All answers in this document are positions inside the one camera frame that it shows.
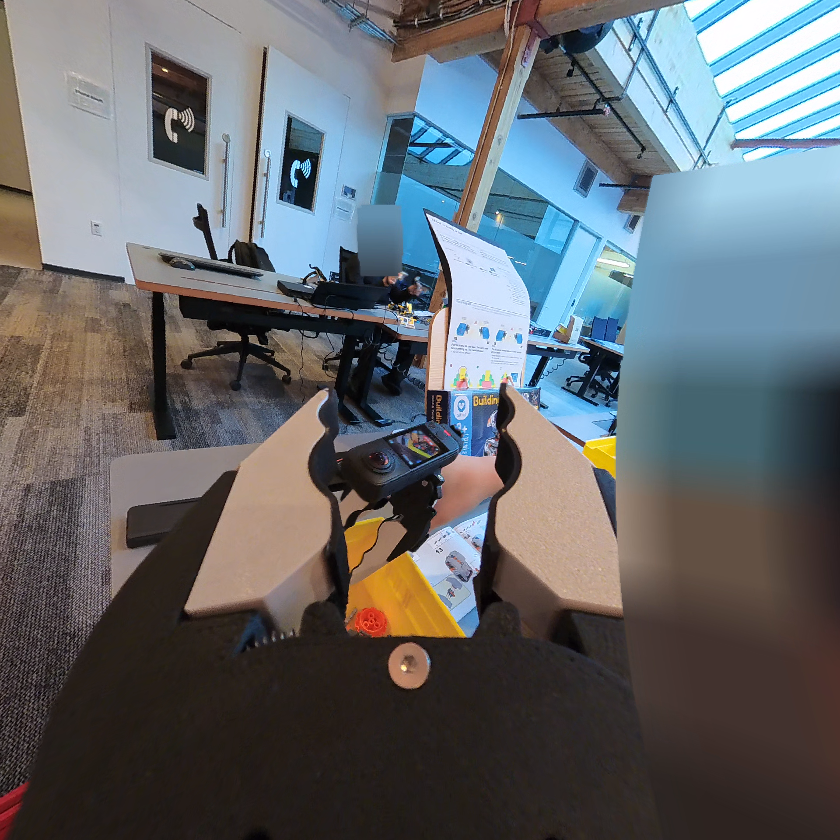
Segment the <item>yellow plastic bin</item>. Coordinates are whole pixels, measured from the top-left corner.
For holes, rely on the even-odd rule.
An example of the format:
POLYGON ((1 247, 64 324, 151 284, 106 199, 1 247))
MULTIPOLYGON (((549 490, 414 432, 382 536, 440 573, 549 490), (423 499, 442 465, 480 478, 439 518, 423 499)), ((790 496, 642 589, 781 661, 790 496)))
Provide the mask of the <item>yellow plastic bin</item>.
MULTIPOLYGON (((592 462, 591 464, 595 469, 597 484, 616 535, 614 477, 608 470, 600 469, 592 462)), ((478 595, 478 575, 474 583, 475 597, 478 595)), ((376 607, 386 614, 391 635, 435 637, 467 635, 467 631, 452 617, 417 568, 410 553, 384 563, 379 570, 371 572, 361 582, 352 583, 348 614, 355 607, 366 606, 376 607)), ((565 610, 562 613, 567 612, 588 613, 573 610, 565 610)), ((537 637, 548 638, 558 627, 561 614, 555 621, 522 620, 537 637)))

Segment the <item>blue robot kit box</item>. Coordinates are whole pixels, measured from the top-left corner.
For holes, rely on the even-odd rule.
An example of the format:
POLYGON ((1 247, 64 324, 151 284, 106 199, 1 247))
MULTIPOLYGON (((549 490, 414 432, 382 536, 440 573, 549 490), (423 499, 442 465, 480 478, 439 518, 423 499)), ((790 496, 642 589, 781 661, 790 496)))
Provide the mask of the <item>blue robot kit box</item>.
POLYGON ((448 424, 461 433, 462 455, 495 455, 498 447, 497 410, 500 390, 426 389, 427 419, 448 424))

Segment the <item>door with phone sign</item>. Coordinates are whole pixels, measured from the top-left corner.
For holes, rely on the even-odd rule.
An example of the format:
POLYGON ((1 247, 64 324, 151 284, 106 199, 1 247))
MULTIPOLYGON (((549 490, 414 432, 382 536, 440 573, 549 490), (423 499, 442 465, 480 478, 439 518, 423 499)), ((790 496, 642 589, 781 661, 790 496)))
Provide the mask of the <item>door with phone sign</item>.
POLYGON ((324 132, 287 114, 277 200, 313 213, 324 132))
POLYGON ((207 177, 212 78, 147 46, 150 159, 207 177))

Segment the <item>open instruction manual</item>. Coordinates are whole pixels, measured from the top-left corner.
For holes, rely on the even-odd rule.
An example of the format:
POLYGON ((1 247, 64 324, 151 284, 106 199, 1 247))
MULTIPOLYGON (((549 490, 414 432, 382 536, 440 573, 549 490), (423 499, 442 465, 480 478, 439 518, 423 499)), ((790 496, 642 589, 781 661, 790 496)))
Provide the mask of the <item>open instruction manual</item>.
POLYGON ((475 579, 480 570, 487 512, 431 534, 413 560, 452 617, 462 626, 477 624, 475 579))

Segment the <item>white standing board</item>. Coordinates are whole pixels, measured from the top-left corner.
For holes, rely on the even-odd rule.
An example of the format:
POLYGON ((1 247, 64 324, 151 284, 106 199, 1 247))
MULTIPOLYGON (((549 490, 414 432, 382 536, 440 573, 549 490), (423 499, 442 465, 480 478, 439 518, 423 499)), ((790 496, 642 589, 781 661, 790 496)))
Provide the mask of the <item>white standing board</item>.
POLYGON ((429 330, 427 389, 521 386, 530 325, 523 280, 502 248, 435 213, 425 216, 448 294, 429 330))

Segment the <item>black rectangular power bank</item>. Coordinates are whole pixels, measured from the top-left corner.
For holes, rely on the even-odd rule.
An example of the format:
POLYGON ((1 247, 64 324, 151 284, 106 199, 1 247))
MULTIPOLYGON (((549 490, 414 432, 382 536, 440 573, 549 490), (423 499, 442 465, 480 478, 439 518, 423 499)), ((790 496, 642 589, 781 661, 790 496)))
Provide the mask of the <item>black rectangular power bank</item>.
POLYGON ((127 512, 125 542, 128 549, 155 545, 171 532, 199 497, 168 500, 131 507, 127 512))

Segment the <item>person's right forearm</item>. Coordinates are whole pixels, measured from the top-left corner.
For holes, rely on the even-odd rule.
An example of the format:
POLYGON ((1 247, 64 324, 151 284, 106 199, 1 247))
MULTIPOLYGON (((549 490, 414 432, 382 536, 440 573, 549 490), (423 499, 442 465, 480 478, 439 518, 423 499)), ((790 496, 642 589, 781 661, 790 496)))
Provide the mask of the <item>person's right forearm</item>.
POLYGON ((434 532, 468 515, 487 498, 503 488, 496 470, 495 455, 466 456, 457 459, 442 470, 444 484, 442 497, 434 507, 436 515, 430 532, 434 532))

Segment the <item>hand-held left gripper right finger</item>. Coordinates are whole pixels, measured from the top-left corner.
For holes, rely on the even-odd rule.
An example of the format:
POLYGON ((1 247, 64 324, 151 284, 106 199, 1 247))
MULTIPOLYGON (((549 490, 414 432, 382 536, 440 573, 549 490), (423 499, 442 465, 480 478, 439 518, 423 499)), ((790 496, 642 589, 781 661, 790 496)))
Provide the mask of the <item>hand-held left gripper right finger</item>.
POLYGON ((616 535, 592 463, 519 392, 503 385, 496 469, 478 575, 525 621, 565 610, 623 617, 616 535))

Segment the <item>pile of building block parts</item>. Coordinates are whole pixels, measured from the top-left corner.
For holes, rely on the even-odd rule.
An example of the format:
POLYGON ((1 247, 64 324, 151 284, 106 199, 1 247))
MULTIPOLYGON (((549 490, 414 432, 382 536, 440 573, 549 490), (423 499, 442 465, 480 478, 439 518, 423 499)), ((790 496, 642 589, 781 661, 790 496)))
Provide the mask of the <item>pile of building block parts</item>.
POLYGON ((350 610, 345 628, 349 634, 361 637, 378 638, 391 634, 386 614, 373 606, 350 610))

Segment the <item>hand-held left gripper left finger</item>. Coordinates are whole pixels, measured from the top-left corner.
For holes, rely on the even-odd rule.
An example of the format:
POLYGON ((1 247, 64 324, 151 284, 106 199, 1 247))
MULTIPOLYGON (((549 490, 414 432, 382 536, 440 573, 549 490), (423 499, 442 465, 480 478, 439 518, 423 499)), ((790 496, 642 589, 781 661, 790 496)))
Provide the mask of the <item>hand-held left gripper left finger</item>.
POLYGON ((333 595, 344 611, 350 570, 336 469, 338 401, 319 391, 240 464, 192 591, 189 616, 257 610, 299 621, 333 595))

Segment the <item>grey desk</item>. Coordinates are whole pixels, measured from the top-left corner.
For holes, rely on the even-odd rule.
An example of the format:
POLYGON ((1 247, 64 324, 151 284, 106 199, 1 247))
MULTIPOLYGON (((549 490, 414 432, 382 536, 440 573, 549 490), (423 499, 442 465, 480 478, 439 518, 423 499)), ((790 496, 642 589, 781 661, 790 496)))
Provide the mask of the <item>grey desk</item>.
MULTIPOLYGON (((574 446, 615 471, 614 413, 552 417, 549 421, 574 446)), ((224 472, 235 469, 256 444, 128 455, 110 466, 111 593, 116 595, 150 546, 130 549, 125 541, 128 510, 157 502, 200 497, 224 472)))

